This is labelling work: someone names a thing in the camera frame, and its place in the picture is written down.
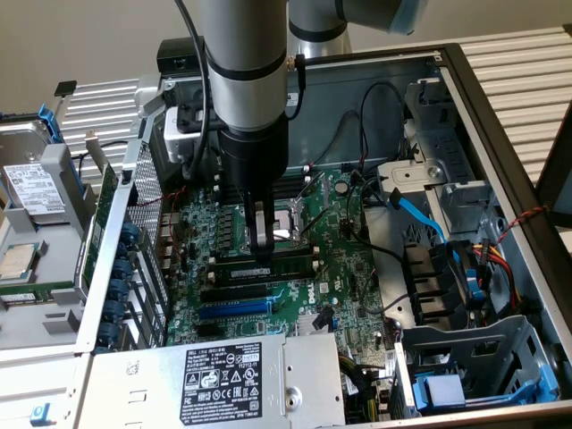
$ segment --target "white wall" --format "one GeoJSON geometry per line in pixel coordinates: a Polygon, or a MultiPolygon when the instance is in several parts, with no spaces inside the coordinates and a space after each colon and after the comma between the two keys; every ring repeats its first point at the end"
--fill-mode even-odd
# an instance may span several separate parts
{"type": "MultiPolygon", "coordinates": [[[[5,113],[35,110],[51,101],[61,80],[92,83],[154,72],[161,40],[187,35],[171,0],[1,2],[0,111],[5,113]]],[[[198,16],[197,0],[187,5],[198,16]]],[[[429,0],[409,38],[356,26],[349,31],[358,50],[567,22],[572,22],[572,0],[429,0]]],[[[196,24],[201,32],[200,19],[196,24]]]]}

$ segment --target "warning label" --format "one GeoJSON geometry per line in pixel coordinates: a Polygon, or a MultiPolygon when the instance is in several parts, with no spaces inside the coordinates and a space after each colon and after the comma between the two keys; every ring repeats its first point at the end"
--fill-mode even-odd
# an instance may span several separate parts
{"type": "Polygon", "coordinates": [[[65,211],[52,176],[40,164],[7,165],[4,169],[21,204],[30,215],[65,211]]]}
{"type": "Polygon", "coordinates": [[[204,425],[262,416],[262,343],[187,352],[181,421],[204,425]]]}

